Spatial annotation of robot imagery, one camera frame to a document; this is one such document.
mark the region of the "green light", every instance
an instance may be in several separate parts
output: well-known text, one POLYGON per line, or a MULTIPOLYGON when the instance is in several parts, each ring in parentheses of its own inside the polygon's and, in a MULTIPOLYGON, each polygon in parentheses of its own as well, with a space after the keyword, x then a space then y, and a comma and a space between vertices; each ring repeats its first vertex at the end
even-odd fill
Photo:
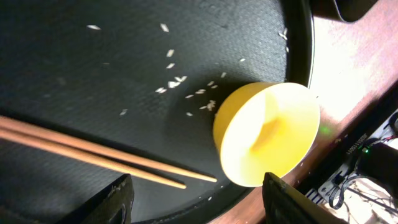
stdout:
POLYGON ((322 134, 325 134, 325 135, 329 135, 331 133, 331 130, 326 126, 320 126, 319 132, 321 132, 322 134))

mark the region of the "wooden surface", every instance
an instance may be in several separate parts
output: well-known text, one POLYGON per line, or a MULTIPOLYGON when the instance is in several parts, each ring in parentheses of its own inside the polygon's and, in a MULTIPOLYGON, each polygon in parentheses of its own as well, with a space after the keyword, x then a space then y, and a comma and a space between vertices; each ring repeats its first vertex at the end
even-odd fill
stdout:
MULTIPOLYGON (((319 97, 321 125, 303 166, 284 177, 303 180, 324 157, 335 137, 367 105, 398 81, 398 2, 379 0, 358 22, 315 17, 315 60, 310 89, 319 97)), ((265 217, 261 188, 211 223, 259 223, 265 217)))

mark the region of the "chopsticks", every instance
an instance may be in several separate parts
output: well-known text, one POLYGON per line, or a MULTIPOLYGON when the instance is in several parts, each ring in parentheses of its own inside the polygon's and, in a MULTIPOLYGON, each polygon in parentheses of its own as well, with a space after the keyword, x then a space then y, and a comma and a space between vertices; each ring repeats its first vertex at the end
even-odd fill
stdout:
POLYGON ((74 149, 72 147, 63 146, 59 143, 51 142, 44 139, 39 139, 35 136, 29 136, 27 134, 21 134, 15 131, 10 131, 8 129, 4 129, 0 127, 0 138, 18 142, 20 144, 24 144, 26 146, 35 147, 47 152, 52 152, 55 154, 59 154, 61 156, 66 156, 72 159, 77 159, 83 162, 87 162, 90 164, 94 164, 100 167, 105 167, 108 169, 116 170, 123 173, 128 173, 136 177, 141 177, 143 179, 151 180, 154 182, 158 182, 161 184, 166 184, 172 187, 178 187, 180 189, 185 189, 187 186, 185 184, 178 183, 173 180, 166 179, 164 177, 160 177, 155 174, 151 174, 149 172, 139 170, 130 166, 126 166, 124 164, 114 162, 109 159, 105 159, 100 156, 96 156, 94 154, 90 154, 87 152, 83 152, 78 149, 74 149))
MULTIPOLYGON (((22 134, 25 134, 26 136, 34 136, 37 138, 41 138, 43 140, 52 141, 53 143, 58 142, 58 145, 64 144, 66 146, 71 146, 71 147, 74 147, 77 149, 82 149, 84 151, 100 154, 103 156, 112 157, 115 159, 120 159, 122 161, 131 162, 134 164, 151 167, 151 168, 158 169, 158 170, 171 172, 174 174, 185 175, 187 177, 193 177, 193 178, 207 180, 207 181, 211 181, 211 182, 217 181, 217 179, 214 177, 199 174, 196 172, 192 172, 189 170, 185 170, 185 169, 171 166, 168 164, 164 164, 161 162, 153 161, 151 159, 136 156, 136 155, 133 155, 130 153, 118 151, 118 150, 110 148, 110 147, 106 147, 106 146, 102 146, 102 145, 99 145, 99 144, 96 144, 93 142, 78 139, 76 137, 58 133, 56 131, 52 131, 49 129, 34 126, 32 124, 27 124, 22 121, 17 121, 17 120, 11 119, 11 118, 7 118, 5 116, 0 116, 0 128, 2 128, 3 130, 8 129, 15 133, 22 133, 22 134)), ((79 160, 84 161, 84 159, 85 159, 85 156, 81 157, 79 160)))

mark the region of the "yellow bowl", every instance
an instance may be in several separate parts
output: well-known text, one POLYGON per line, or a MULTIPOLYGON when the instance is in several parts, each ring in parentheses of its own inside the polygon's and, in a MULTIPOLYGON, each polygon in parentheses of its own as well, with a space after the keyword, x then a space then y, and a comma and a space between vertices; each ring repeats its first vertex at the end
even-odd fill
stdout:
POLYGON ((311 91, 296 83, 251 83, 234 91, 217 112, 213 137, 226 176, 245 187, 264 174, 289 173, 318 131, 320 110, 311 91))

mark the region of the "black tray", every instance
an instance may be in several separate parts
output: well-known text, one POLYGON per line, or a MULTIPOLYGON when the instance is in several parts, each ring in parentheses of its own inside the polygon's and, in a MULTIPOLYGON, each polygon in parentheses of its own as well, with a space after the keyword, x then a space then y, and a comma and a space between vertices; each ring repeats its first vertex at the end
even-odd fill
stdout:
MULTIPOLYGON (((225 177, 211 136, 215 111, 199 107, 216 100, 218 108, 251 82, 310 83, 307 0, 5 0, 0 18, 1 114, 219 180, 139 167, 187 189, 133 177, 134 222, 208 222, 251 191, 225 177), (278 34, 285 27, 287 42, 278 34), (184 75, 176 89, 155 93, 184 75), (218 88, 208 88, 210 81, 218 88), (185 99, 204 87, 206 94, 185 99)), ((0 207, 27 222, 55 222, 120 176, 11 142, 1 146, 0 207)))

